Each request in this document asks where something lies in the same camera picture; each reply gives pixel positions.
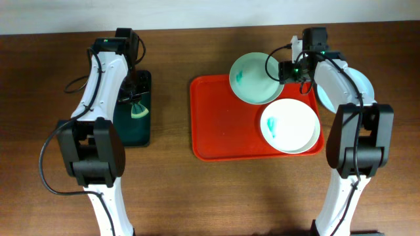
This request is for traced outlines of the light blue plate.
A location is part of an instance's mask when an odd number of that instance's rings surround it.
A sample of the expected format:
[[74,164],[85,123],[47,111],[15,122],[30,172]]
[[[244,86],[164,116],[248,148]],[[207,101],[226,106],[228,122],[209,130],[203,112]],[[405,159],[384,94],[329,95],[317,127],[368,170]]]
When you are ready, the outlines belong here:
[[[363,73],[353,68],[346,68],[345,73],[358,87],[365,106],[376,103],[373,86]],[[336,113],[341,104],[359,105],[354,88],[336,69],[322,69],[321,73],[316,75],[315,82],[319,100],[332,113]]]

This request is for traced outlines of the pale green plate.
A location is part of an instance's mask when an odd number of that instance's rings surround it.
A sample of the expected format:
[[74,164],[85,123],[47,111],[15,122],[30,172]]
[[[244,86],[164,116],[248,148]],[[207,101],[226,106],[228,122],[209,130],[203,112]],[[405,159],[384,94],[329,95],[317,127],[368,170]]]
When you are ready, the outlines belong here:
[[284,89],[278,82],[279,62],[262,52],[239,57],[230,68],[229,82],[233,93],[248,104],[261,105],[275,100]]

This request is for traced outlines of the white plate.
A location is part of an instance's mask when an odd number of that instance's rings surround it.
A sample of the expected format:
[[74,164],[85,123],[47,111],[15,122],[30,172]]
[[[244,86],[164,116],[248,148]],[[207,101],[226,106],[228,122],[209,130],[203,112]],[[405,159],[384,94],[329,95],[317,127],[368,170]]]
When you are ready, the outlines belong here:
[[304,102],[284,98],[270,103],[260,118],[265,141],[286,154],[300,154],[317,143],[321,128],[315,111]]

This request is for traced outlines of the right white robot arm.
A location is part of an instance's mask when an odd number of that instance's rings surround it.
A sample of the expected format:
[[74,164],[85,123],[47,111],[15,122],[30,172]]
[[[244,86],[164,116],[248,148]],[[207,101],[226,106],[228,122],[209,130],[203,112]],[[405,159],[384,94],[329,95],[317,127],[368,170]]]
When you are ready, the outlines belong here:
[[331,179],[324,205],[312,221],[311,235],[350,235],[350,225],[364,188],[389,158],[394,110],[375,101],[370,80],[329,48],[325,27],[306,28],[287,49],[292,59],[278,66],[281,84],[305,82],[335,118],[325,154]]

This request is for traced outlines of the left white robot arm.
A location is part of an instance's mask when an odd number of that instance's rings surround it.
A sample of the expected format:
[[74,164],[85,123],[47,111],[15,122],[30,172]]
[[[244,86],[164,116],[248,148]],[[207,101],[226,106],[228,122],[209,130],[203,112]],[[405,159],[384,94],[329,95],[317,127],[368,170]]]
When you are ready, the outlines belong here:
[[152,76],[135,67],[146,54],[131,28],[99,37],[88,49],[82,99],[55,131],[64,166],[91,200],[101,235],[134,235],[123,200],[125,148],[150,143]]

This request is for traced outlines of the green yellow sponge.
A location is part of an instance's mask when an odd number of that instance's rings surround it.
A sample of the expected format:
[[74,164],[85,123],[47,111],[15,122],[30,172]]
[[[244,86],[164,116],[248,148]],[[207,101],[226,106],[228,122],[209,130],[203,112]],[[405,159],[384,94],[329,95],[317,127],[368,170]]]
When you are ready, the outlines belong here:
[[131,118],[141,119],[149,114],[149,110],[146,106],[142,105],[141,102],[132,103]]

